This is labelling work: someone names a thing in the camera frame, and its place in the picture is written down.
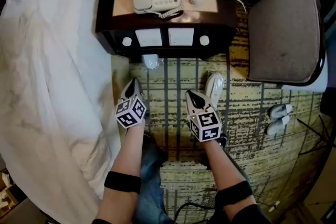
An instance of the chair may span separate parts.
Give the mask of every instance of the chair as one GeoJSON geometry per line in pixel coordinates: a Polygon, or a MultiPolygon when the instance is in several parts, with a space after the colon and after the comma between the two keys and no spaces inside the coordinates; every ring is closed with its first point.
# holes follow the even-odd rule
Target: chair
{"type": "Polygon", "coordinates": [[[323,21],[334,5],[335,0],[261,0],[253,6],[249,79],[293,86],[316,81],[326,56],[323,21]]]}

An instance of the white slipper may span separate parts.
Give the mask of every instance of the white slipper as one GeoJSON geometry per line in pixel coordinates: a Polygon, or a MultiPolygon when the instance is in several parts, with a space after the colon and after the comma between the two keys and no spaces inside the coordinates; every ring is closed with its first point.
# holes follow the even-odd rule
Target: white slipper
{"type": "Polygon", "coordinates": [[[273,121],[267,127],[267,134],[270,136],[274,136],[279,132],[283,132],[288,122],[289,116],[285,116],[283,118],[277,119],[276,121],[273,121]]]}
{"type": "Polygon", "coordinates": [[[220,73],[211,74],[206,82],[204,94],[210,97],[214,108],[217,108],[218,101],[222,95],[223,86],[224,78],[220,73]]]}
{"type": "Polygon", "coordinates": [[[286,116],[293,110],[293,106],[291,104],[277,104],[273,106],[271,111],[269,112],[269,117],[272,120],[276,120],[286,116]]]}

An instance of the patterned carpet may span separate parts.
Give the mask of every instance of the patterned carpet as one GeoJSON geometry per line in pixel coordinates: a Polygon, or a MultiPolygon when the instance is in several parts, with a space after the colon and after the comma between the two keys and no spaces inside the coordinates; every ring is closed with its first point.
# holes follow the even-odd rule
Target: patterned carpet
{"type": "MultiPolygon", "coordinates": [[[[322,165],[325,149],[302,154],[312,149],[319,138],[296,120],[301,119],[322,133],[318,118],[322,94],[285,91],[276,84],[247,81],[247,16],[238,5],[236,13],[238,29],[229,54],[208,61],[164,59],[158,69],[149,72],[141,63],[130,64],[130,75],[140,80],[145,98],[150,100],[148,131],[169,156],[161,168],[161,179],[166,211],[172,218],[188,201],[214,205],[214,180],[200,164],[204,151],[188,129],[185,106],[185,91],[203,91],[211,72],[220,72],[226,79],[218,109],[223,131],[229,138],[227,150],[249,176],[257,201],[272,221],[307,189],[322,165]],[[265,134],[271,122],[267,112],[281,103],[292,104],[293,112],[285,131],[271,139],[265,134]],[[277,200],[281,201],[278,209],[268,213],[267,205],[277,200]]],[[[332,120],[325,115],[322,118],[331,133],[332,120]]],[[[212,210],[186,207],[177,222],[194,223],[209,219],[212,214],[212,210]]]]}

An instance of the jeans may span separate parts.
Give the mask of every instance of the jeans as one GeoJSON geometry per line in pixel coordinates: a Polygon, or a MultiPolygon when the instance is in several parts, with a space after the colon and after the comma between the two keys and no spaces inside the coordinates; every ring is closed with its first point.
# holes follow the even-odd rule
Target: jeans
{"type": "Polygon", "coordinates": [[[141,158],[141,188],[134,224],[173,224],[163,205],[160,167],[163,152],[155,144],[144,145],[141,158]]]}

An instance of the bed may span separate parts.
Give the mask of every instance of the bed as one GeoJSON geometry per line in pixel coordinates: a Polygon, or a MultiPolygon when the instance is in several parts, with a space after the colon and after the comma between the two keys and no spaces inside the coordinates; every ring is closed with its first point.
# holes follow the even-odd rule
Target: bed
{"type": "Polygon", "coordinates": [[[7,0],[0,17],[0,152],[60,223],[91,223],[120,149],[98,0],[7,0]]]}

